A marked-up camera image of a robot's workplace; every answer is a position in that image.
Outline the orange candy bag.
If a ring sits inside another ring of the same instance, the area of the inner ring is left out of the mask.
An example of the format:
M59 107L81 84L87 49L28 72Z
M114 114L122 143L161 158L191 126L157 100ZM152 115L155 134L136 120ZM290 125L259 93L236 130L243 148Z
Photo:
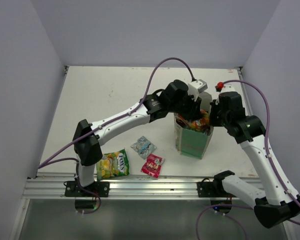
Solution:
M212 133L210 126L210 114L203 109L201 109L200 112L201 118L196 120L185 120L182 116L177 115L175 117L176 123L182 128L209 136Z

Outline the green paper bag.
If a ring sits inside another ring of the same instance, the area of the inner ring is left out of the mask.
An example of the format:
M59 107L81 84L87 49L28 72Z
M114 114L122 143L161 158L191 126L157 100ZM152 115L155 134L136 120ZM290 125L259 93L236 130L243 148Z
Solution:
M202 92L199 97L201 98L200 110L210 114L212 96L208 92ZM177 115L174 114L174 137L177 151L187 157L202 159L212 138L214 128L210 125L210 135L185 129L176 122Z

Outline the small grey snack packet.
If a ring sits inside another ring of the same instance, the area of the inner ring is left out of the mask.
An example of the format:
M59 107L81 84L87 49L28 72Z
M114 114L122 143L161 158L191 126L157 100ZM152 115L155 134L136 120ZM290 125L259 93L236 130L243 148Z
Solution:
M144 160L157 149L145 136L141 136L130 147Z

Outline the green Fox's candy bag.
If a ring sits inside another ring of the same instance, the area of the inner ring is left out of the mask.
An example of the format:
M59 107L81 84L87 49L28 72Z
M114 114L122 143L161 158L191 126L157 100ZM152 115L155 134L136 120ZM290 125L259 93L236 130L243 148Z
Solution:
M130 174L129 159L125 149L106 153L96 163L96 177L98 181L128 176Z

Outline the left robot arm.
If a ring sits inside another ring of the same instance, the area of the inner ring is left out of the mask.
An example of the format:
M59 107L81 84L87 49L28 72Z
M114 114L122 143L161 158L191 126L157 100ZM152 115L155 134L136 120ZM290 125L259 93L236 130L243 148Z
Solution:
M114 116L93 123L81 120L73 136L74 151L79 157L77 192L85 197L93 193L94 168L103 157L101 147L105 143L132 128L165 118L168 113L186 120L201 118L199 95L207 88L201 79L190 83L176 79Z

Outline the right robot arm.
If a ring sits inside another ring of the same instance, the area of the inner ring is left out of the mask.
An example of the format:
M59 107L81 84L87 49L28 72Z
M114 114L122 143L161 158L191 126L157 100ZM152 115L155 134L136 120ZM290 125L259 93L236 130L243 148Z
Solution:
M263 190L259 190L227 170L213 177L213 192L217 196L228 193L241 199L268 229L300 214L300 194L273 152L266 152L266 129L257 116L246 115L241 95L235 91L223 92L210 105L211 125L226 128L234 137L252 162L263 186Z

